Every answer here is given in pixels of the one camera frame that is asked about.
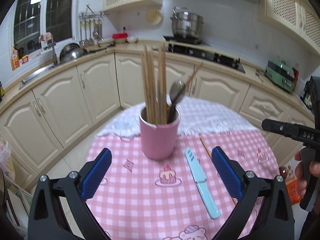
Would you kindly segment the person right hand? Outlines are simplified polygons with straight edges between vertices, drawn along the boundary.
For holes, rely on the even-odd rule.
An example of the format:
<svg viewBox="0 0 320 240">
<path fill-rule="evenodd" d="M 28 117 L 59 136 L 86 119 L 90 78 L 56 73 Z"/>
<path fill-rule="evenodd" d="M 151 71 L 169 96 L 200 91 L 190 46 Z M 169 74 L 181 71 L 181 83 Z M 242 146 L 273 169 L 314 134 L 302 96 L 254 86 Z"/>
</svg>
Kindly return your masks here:
<svg viewBox="0 0 320 240">
<path fill-rule="evenodd" d="M 297 192 L 300 195 L 301 198 L 304 197 L 304 194 L 306 193 L 306 187 L 307 182 L 303 178 L 304 172 L 303 172 L 303 163 L 300 151 L 295 154 L 295 160 L 299 161 L 298 165 L 295 168 L 295 175 L 297 178 Z M 312 161 L 309 167 L 310 174 L 319 178 L 320 175 L 320 163 L 317 161 Z"/>
</svg>

